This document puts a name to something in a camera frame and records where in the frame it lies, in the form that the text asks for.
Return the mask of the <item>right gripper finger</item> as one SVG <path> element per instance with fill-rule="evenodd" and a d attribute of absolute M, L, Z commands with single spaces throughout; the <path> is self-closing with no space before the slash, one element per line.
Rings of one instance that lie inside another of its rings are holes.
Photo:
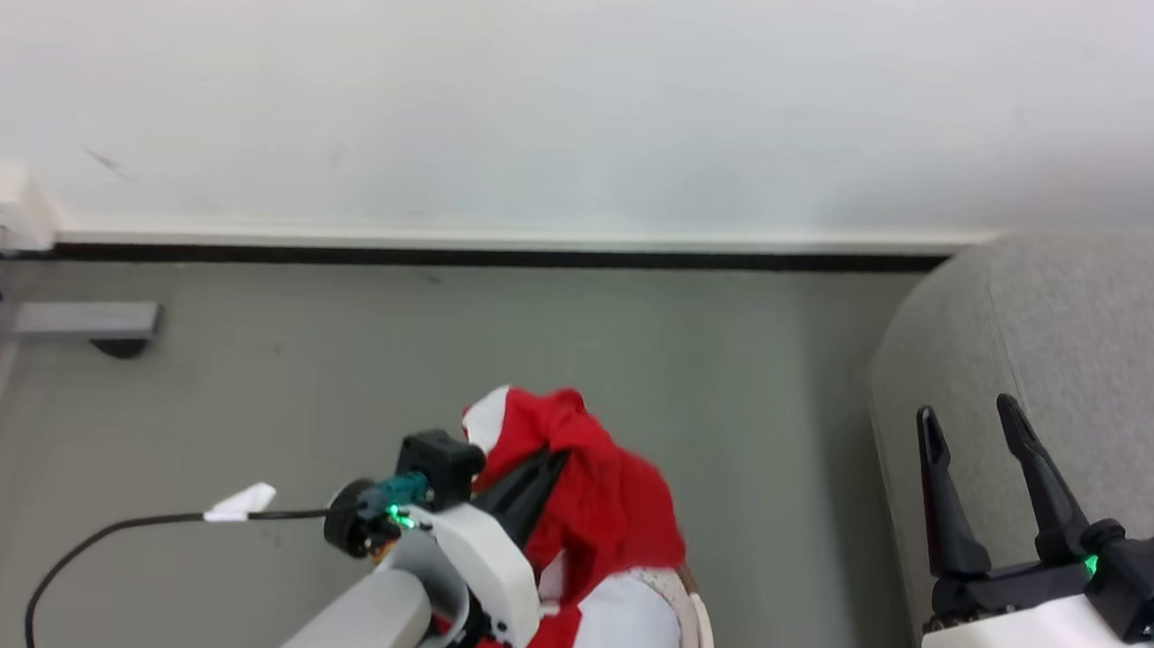
<path fill-rule="evenodd" d="M 936 410 L 916 413 L 917 450 L 928 564 L 932 577 L 969 579 L 991 571 L 989 552 L 973 535 L 950 475 L 951 451 Z"/>
<path fill-rule="evenodd" d="M 1037 533 L 1033 538 L 1039 562 L 1052 565 L 1076 563 L 1088 556 L 1081 545 L 1082 532 L 1091 521 L 1076 502 L 1074 492 L 1054 462 L 1046 444 L 1017 398 L 1009 394 L 995 399 L 1006 447 L 1022 469 Z"/>

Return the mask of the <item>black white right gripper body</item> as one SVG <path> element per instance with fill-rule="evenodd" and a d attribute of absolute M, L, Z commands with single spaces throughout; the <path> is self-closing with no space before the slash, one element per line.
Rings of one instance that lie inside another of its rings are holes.
<path fill-rule="evenodd" d="M 928 562 L 936 583 L 922 648 L 1152 648 L 1148 636 L 1123 641 L 1087 598 L 1095 562 L 973 574 Z"/>

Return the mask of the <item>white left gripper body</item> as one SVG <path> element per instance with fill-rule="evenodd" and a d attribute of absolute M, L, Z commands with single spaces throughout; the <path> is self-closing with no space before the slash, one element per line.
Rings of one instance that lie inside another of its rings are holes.
<path fill-rule="evenodd" d="M 389 505 L 400 534 L 379 571 L 405 572 L 418 583 L 415 636 L 409 648 L 529 648 L 544 617 L 526 553 L 496 518 L 471 504 L 432 511 Z"/>

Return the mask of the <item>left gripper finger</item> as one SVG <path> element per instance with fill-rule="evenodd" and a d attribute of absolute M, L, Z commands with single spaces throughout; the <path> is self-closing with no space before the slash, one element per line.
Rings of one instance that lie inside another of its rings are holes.
<path fill-rule="evenodd" d="M 474 496 L 475 508 L 500 522 L 538 523 L 565 466 L 565 451 L 538 450 Z"/>
<path fill-rule="evenodd" d="M 503 529 L 520 550 L 529 547 L 564 469 L 565 464 L 527 461 L 505 479 Z"/>

